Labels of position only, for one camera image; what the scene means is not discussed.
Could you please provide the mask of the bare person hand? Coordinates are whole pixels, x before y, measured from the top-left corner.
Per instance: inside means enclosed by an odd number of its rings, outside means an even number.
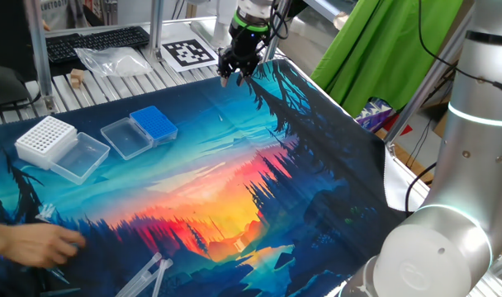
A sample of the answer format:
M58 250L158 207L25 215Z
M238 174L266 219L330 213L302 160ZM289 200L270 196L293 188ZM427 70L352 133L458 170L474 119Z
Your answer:
M7 228L1 254L23 266L53 268L66 264L85 245L78 231L54 224L23 224Z

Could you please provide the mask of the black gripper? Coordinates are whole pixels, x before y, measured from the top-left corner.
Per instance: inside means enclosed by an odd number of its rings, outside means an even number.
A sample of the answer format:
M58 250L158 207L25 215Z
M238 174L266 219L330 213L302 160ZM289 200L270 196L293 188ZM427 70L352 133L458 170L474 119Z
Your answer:
M234 72L232 61L241 59L238 62L239 76L236 80L237 85L241 87L260 62L260 55L256 54L258 43L268 42L268 32L252 31L249 28L230 28L230 36L232 37L230 45L218 49L217 72L220 85L226 87L230 75Z

